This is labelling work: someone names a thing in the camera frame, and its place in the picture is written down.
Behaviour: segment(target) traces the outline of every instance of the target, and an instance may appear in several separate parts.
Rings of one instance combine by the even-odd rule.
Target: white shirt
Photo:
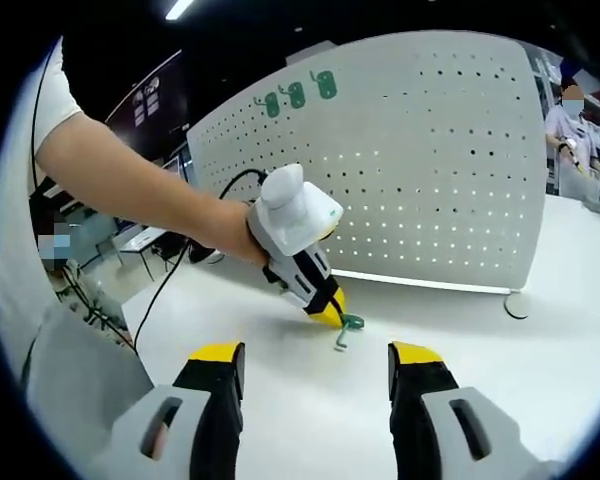
[[[45,313],[58,303],[38,254],[28,198],[33,112],[45,61],[22,84],[0,152],[0,338],[17,378]],[[56,126],[80,111],[62,71],[59,41],[40,91],[35,150]],[[43,178],[38,170],[38,182]]]
[[[589,128],[582,120],[582,117],[573,119],[562,108],[562,105],[554,105],[547,118],[544,121],[545,133],[553,135],[560,140],[572,139],[576,142],[576,148],[573,152],[576,160],[580,162],[585,172],[589,171],[591,157],[596,156],[596,148],[593,144]],[[563,165],[565,160],[560,155],[560,164]]]

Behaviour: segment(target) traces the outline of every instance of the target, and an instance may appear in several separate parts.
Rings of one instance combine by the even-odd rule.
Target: person
[[[600,181],[592,169],[600,174],[596,148],[582,118],[584,95],[573,78],[563,77],[560,100],[545,119],[547,144],[556,149],[556,178],[562,197],[586,200],[597,194]]]
[[[196,190],[126,146],[78,106],[62,65],[60,40],[23,82],[0,152],[0,338],[16,378],[58,302],[27,201],[45,175],[94,210],[180,233],[259,267],[267,262],[247,227],[248,205]]]

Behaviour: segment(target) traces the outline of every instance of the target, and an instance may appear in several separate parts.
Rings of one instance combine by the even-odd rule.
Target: face mask
[[[584,100],[562,100],[562,108],[572,118],[576,118],[584,110]]]

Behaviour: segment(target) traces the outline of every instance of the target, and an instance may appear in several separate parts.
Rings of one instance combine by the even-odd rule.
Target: table surface
[[[140,253],[166,232],[167,231],[162,228],[147,227],[125,243],[120,251],[126,253]]]
[[[348,310],[366,320],[337,332],[274,294],[257,269],[231,259],[183,264],[138,342],[156,384],[215,342],[246,343],[244,431],[237,478],[396,478],[387,344],[428,346],[461,386],[474,386],[520,425],[542,460],[569,461],[600,422],[600,216],[547,197],[536,257],[514,320],[501,295],[340,278]],[[132,334],[161,282],[124,306]]]

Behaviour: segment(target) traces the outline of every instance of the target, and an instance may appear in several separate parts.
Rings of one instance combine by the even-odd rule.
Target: dark ceiling
[[[92,0],[71,9],[65,70],[88,114],[104,119],[134,83],[179,49],[196,120],[284,67],[291,53],[323,40],[342,44],[408,30],[518,38],[577,58],[600,78],[597,0],[587,2],[586,21],[566,2],[546,0],[195,0],[178,21],[166,22],[174,2]]]

